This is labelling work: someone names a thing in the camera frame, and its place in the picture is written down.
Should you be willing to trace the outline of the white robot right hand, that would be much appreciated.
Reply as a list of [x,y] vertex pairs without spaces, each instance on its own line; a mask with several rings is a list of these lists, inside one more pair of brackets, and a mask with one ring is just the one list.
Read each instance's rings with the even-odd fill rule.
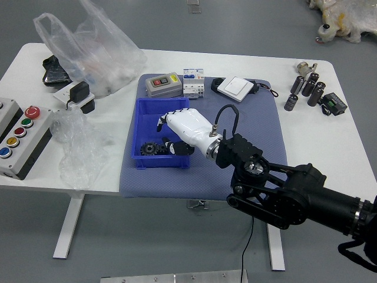
[[157,123],[157,132],[163,125],[168,127],[179,138],[191,147],[197,147],[207,159],[216,158],[216,150],[223,136],[195,108],[182,108],[162,115]]

